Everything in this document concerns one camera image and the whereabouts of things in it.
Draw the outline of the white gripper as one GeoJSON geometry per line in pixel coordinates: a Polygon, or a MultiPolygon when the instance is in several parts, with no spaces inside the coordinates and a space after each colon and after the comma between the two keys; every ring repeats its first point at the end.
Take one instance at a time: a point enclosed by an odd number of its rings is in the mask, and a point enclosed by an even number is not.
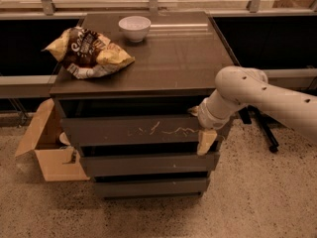
{"type": "Polygon", "coordinates": [[[222,100],[209,101],[205,98],[198,107],[193,106],[187,112],[198,116],[200,125],[205,128],[198,132],[197,154],[206,155],[217,138],[215,130],[221,129],[229,121],[229,108],[222,100]]]}

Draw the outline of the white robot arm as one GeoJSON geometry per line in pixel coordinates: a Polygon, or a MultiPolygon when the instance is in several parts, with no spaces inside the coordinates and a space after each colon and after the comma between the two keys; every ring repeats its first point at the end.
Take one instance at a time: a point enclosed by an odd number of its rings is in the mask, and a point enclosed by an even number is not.
{"type": "Polygon", "coordinates": [[[256,68],[226,66],[217,73],[212,94],[191,109],[201,127],[197,155],[206,155],[216,140],[216,131],[249,105],[317,143],[316,96],[271,85],[267,75],[256,68]]]}

